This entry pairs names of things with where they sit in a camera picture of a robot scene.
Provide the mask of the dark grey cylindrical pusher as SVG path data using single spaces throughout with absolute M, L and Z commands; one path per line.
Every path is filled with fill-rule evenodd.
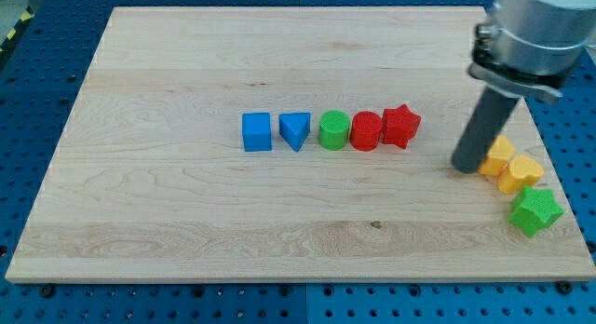
M 519 99 L 506 97 L 489 87 L 483 90 L 454 149 L 451 162 L 456 170 L 471 174 L 479 169 Z

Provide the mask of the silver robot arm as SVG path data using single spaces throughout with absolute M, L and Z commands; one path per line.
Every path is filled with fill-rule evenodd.
M 468 74 L 486 86 L 451 162 L 475 173 L 521 98 L 555 103 L 595 28 L 595 0 L 494 0 Z

